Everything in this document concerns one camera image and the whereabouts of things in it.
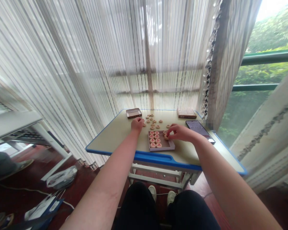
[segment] glass window pane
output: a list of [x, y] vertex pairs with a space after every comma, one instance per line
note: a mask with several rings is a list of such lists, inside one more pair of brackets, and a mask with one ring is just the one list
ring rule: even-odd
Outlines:
[[231, 92], [218, 137], [229, 148], [272, 91]]
[[280, 83], [288, 73], [288, 62], [240, 66], [234, 85]]
[[263, 0], [247, 53], [288, 50], [288, 0]]

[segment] white plastic bag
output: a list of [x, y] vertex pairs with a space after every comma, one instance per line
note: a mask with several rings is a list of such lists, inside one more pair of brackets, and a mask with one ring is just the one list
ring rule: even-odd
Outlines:
[[62, 189], [68, 187], [75, 179], [77, 174], [76, 166], [71, 166], [68, 169], [58, 172], [47, 179], [47, 187], [54, 189]]

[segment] tree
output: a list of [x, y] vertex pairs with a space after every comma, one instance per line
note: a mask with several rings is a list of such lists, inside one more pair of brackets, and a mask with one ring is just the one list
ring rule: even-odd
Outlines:
[[288, 7], [277, 15], [256, 22], [247, 53], [276, 49], [288, 44]]
[[[288, 50], [288, 7], [276, 16], [256, 22], [248, 53]], [[279, 83], [288, 73], [288, 62], [241, 66], [234, 85]], [[218, 136], [230, 147], [272, 91], [232, 92]]]

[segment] blue table edge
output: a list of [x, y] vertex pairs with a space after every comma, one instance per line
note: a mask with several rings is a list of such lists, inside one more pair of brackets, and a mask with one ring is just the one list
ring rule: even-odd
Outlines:
[[[122, 109], [113, 119], [112, 121], [123, 111], [127, 109]], [[87, 147], [99, 136], [99, 134], [85, 147], [85, 150], [88, 153], [96, 153], [96, 154], [101, 154], [101, 155], [107, 155], [110, 156], [112, 153], [111, 152], [106, 152], [106, 151], [99, 151], [99, 150], [92, 150], [88, 149]], [[225, 146], [225, 148], [230, 152], [230, 154], [234, 157], [234, 159], [239, 163], [239, 165], [242, 167], [244, 170], [243, 172], [238, 172], [240, 175], [247, 175], [247, 170], [246, 168], [240, 163], [240, 161], [236, 158], [236, 156], [227, 148], [227, 146], [223, 143], [223, 141], [215, 134], [216, 137], [219, 139], [219, 141]], [[160, 153], [155, 153], [155, 152], [144, 152], [144, 151], [136, 151], [134, 155], [134, 160], [137, 161], [142, 161], [142, 162], [148, 162], [148, 163], [154, 163], [154, 164], [159, 164], [159, 165], [167, 165], [167, 166], [173, 166], [173, 167], [179, 167], [179, 168], [185, 168], [185, 169], [191, 169], [191, 170], [199, 170], [202, 171], [202, 167], [199, 165], [189, 165], [189, 164], [184, 164], [184, 163], [178, 163], [173, 159], [171, 155], [166, 155], [166, 154], [160, 154]]]

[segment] gray shoe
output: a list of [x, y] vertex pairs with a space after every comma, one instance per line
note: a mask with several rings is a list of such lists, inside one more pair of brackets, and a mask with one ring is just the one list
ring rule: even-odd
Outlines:
[[156, 202], [156, 200], [157, 200], [156, 188], [155, 188], [153, 185], [151, 185], [151, 186], [148, 187], [148, 189], [149, 189], [151, 195], [153, 196], [153, 199], [154, 199], [155, 202]]
[[167, 206], [169, 206], [170, 203], [173, 203], [175, 200], [176, 193], [174, 191], [170, 191], [167, 195]]

